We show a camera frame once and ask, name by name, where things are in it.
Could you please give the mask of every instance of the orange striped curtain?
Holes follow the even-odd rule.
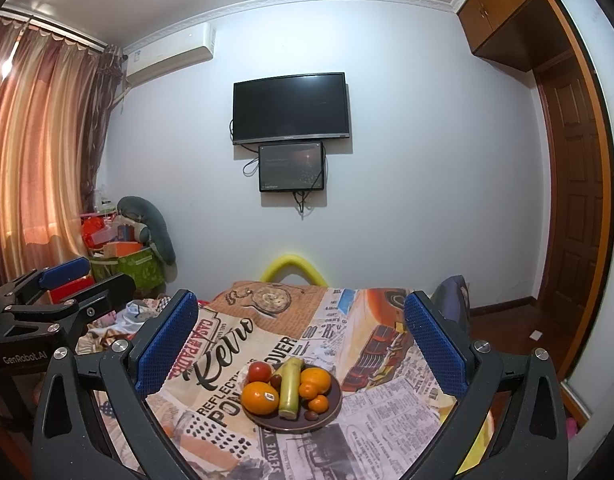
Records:
[[[16,40],[0,22],[0,67]],[[0,69],[0,282],[80,254],[85,115],[100,54],[28,28]]]

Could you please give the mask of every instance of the red tomato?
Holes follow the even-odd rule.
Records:
[[[249,372],[247,374],[247,381],[254,383],[260,381],[261,383],[269,382],[273,370],[270,365],[263,363],[262,361],[255,361],[249,365]]]

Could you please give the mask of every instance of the small wall-mounted screen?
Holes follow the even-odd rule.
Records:
[[[325,189],[322,142],[292,142],[260,146],[260,191]]]
[[[327,137],[349,137],[344,73],[234,84],[234,144]]]

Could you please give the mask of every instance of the blue gripper pad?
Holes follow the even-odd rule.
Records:
[[[409,294],[405,299],[404,313],[407,328],[414,336],[442,392],[461,399],[468,388],[467,371],[462,357],[415,294]]]
[[[66,283],[82,278],[89,273],[91,266],[86,258],[76,258],[59,266],[47,269],[42,273],[38,285],[44,290],[53,290]]]
[[[164,322],[160,319],[163,315],[167,316]],[[159,321],[161,325],[147,342],[136,361],[135,388],[142,398],[156,393],[167,379],[184,342],[198,321],[198,301],[188,290],[181,290],[171,299],[159,316],[148,322],[150,321]],[[140,335],[143,328],[148,329],[143,326],[136,336]]]

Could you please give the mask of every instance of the door frame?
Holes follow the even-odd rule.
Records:
[[[546,285],[549,279],[548,270],[551,263],[553,241],[554,241],[554,218],[556,213],[556,197],[557,197],[557,178],[556,178],[556,161],[554,151],[553,131],[551,128],[551,120],[549,119],[549,110],[546,105],[546,96],[540,74],[554,66],[555,64],[567,59],[570,56],[575,56],[578,65],[583,74],[584,84],[589,93],[589,98],[592,105],[592,111],[596,120],[598,130],[598,143],[600,147],[600,166],[602,172],[602,220],[600,224],[600,242],[598,245],[598,258],[596,261],[596,271],[584,306],[584,312],[578,329],[569,346],[564,361],[557,370],[558,379],[564,380],[574,365],[576,364],[580,353],[586,343],[594,320],[600,307],[600,302],[604,294],[607,274],[613,256],[613,239],[614,239],[614,153],[613,153],[613,138],[610,131],[609,119],[606,113],[606,107],[600,85],[595,76],[595,70],[591,64],[590,57],[584,47],[582,41],[578,37],[574,25],[570,22],[565,11],[560,7],[557,0],[547,0],[552,10],[556,14],[560,25],[563,27],[567,39],[571,45],[571,49],[567,52],[559,54],[555,58],[549,60],[535,70],[538,92],[542,109],[545,114],[545,123],[547,127],[547,137],[549,144],[549,167],[551,171],[551,217],[549,221],[549,238],[547,245],[547,254],[545,259],[545,267],[540,283],[540,291],[538,293],[537,306],[540,308],[544,302],[546,293]]]

